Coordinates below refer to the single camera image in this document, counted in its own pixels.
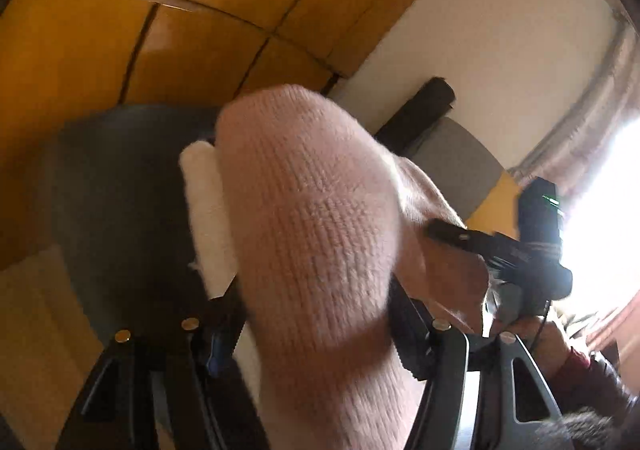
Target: folded pink towel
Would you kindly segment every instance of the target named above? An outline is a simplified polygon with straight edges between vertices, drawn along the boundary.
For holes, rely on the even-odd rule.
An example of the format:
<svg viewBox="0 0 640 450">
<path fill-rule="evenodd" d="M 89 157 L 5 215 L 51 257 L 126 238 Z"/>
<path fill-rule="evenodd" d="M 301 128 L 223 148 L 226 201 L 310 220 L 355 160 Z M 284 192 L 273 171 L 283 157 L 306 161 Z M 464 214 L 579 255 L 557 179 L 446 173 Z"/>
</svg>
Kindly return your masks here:
<svg viewBox="0 0 640 450">
<path fill-rule="evenodd" d="M 480 330 L 484 264 L 420 234 L 460 220 L 420 169 L 303 88 L 235 101 L 216 134 L 272 448 L 401 449 L 422 389 L 388 332 L 389 278 Z"/>
</svg>

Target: person's arm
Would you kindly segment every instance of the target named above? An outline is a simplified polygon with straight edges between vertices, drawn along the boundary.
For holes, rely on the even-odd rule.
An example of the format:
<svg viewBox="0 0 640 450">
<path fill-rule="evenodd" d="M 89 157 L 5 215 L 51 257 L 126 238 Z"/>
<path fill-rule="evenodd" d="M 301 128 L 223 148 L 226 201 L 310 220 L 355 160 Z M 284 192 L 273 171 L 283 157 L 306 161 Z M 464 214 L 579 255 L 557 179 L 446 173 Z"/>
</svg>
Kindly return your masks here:
<svg viewBox="0 0 640 450">
<path fill-rule="evenodd" d="M 492 332 L 508 330 L 532 340 L 541 322 L 536 317 L 508 327 L 494 322 Z M 532 356 L 563 414 L 588 408 L 619 425 L 636 402 L 611 364 L 600 353 L 587 356 L 572 348 L 555 319 L 544 325 Z"/>
</svg>

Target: gray object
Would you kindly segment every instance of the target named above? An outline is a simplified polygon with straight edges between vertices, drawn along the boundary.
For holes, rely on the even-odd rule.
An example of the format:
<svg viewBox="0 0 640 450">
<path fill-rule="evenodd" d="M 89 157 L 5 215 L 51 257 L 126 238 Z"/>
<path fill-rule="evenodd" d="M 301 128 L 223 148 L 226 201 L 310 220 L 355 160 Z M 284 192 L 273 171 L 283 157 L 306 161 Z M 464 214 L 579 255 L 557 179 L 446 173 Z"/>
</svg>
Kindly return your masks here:
<svg viewBox="0 0 640 450">
<path fill-rule="evenodd" d="M 431 178 L 463 221 L 496 185 L 502 165 L 466 128 L 442 118 L 410 159 Z"/>
</svg>

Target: metal screw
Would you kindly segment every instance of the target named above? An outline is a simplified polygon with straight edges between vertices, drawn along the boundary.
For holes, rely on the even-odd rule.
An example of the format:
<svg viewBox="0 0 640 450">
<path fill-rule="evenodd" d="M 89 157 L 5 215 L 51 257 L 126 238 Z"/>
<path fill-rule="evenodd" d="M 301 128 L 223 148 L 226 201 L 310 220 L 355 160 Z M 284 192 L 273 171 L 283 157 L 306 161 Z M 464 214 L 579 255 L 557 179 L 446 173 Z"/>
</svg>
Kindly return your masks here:
<svg viewBox="0 0 640 450">
<path fill-rule="evenodd" d="M 131 331 L 126 330 L 126 329 L 122 329 L 122 330 L 118 331 L 113 338 L 114 338 L 114 340 L 117 341 L 117 343 L 123 344 L 123 343 L 128 342 L 129 340 L 131 340 Z"/>
<path fill-rule="evenodd" d="M 516 335 L 508 331 L 504 331 L 500 333 L 500 340 L 502 340 L 507 345 L 511 345 L 516 341 Z"/>
<path fill-rule="evenodd" d="M 180 324 L 185 331 L 195 331 L 198 327 L 200 327 L 200 320 L 197 318 L 185 318 Z"/>
<path fill-rule="evenodd" d="M 431 325 L 436 331 L 448 331 L 451 329 L 451 324 L 441 318 L 436 318 Z"/>
</svg>

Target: beige wall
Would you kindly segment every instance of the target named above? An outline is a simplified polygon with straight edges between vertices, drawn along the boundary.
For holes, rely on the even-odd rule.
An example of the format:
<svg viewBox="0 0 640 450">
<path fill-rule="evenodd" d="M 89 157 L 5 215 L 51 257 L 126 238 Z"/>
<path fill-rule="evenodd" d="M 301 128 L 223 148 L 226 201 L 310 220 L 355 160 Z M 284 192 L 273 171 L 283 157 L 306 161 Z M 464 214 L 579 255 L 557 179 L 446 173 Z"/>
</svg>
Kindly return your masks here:
<svg viewBox="0 0 640 450">
<path fill-rule="evenodd" d="M 452 119 L 508 168 L 580 97 L 614 29 L 604 0 L 416 0 L 332 97 L 375 131 L 443 76 Z"/>
</svg>

